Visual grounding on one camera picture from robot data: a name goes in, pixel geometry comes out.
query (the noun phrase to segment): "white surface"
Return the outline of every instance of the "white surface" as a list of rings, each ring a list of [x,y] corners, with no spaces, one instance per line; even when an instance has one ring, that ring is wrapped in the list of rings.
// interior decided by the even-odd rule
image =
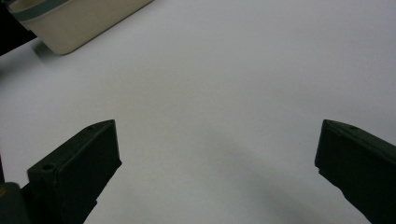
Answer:
[[[323,119],[396,144],[396,3],[156,0],[81,49],[0,57],[7,181],[115,119],[86,223],[368,223],[318,174]]]

